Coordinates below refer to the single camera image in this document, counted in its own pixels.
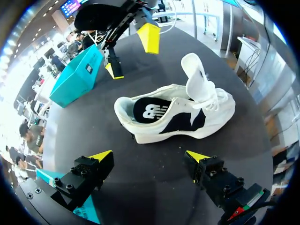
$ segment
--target black table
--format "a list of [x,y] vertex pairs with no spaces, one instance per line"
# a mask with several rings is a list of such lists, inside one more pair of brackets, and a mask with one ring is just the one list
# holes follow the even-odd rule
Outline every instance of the black table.
[[[99,192],[92,194],[103,224],[215,225],[223,214],[188,177],[186,150],[217,155],[245,187],[258,183],[271,189],[270,142],[254,100],[237,75],[213,51],[179,29],[161,35],[160,54],[146,54],[138,36],[118,41],[124,79],[113,80],[103,65],[95,88],[65,109],[53,105],[46,127],[44,167],[67,173],[74,159],[113,150],[115,167]],[[175,136],[139,145],[118,121],[113,104],[171,83],[185,85],[180,61],[187,53],[201,58],[217,87],[236,101],[232,119],[215,134],[197,140]]]

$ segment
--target white sneaker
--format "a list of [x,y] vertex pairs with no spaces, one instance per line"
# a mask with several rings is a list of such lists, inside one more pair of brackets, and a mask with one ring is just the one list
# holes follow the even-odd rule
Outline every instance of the white sneaker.
[[174,135],[205,138],[233,116],[231,94],[208,81],[199,57],[181,60],[188,76],[186,86],[171,84],[136,97],[120,97],[114,109],[121,124],[139,144],[154,143]]

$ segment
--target teal box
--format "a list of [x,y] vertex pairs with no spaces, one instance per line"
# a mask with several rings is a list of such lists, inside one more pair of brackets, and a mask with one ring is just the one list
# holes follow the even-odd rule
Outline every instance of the teal box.
[[84,50],[62,71],[49,98],[65,108],[92,90],[102,60],[103,56],[95,45]]

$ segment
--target yellow block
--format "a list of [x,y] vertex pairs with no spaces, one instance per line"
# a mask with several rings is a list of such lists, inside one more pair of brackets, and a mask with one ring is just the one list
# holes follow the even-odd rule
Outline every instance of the yellow block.
[[124,76],[117,76],[117,77],[114,77],[114,75],[113,75],[112,64],[111,64],[110,62],[105,66],[105,69],[107,69],[107,71],[109,72],[109,74],[112,76],[113,79],[121,79],[121,78],[124,78]]
[[210,158],[209,156],[201,155],[192,151],[186,151],[187,154],[189,154],[191,157],[193,157],[197,162],[204,158]]
[[110,152],[112,152],[112,150],[101,152],[101,153],[98,153],[98,154],[93,155],[93,156],[88,156],[88,158],[95,158],[95,159],[98,159],[99,162],[101,162],[101,160],[104,159]]
[[137,31],[146,53],[159,54],[159,33],[160,27],[151,23],[145,23]]

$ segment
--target shoe insole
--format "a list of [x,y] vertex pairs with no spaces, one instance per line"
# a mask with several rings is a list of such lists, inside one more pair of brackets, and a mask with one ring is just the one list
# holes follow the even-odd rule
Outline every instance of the shoe insole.
[[167,112],[171,101],[157,97],[143,97],[133,106],[133,116],[139,123],[153,123]]

